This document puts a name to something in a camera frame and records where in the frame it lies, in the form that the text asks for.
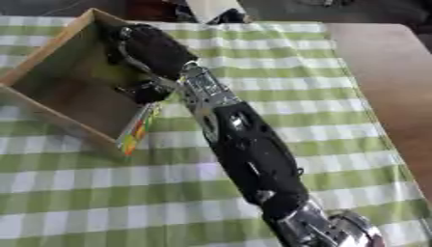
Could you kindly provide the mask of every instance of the robotic hand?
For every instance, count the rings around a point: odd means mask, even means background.
[[[111,62],[123,60],[153,74],[151,83],[134,87],[128,95],[142,104],[153,100],[141,97],[149,90],[162,97],[175,90],[227,175],[248,203],[261,208],[263,220],[282,246],[384,246],[378,229],[357,213],[324,213],[300,180],[303,169],[272,127],[201,67],[186,47],[149,25],[103,30]]]

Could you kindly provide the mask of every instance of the checkered cloth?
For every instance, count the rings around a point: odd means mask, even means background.
[[[68,18],[0,17],[0,67],[21,62]],[[305,168],[328,211],[352,208],[389,246],[428,246],[431,214],[325,25],[156,23],[248,100]],[[279,246],[174,98],[119,162],[0,107],[0,246]]]

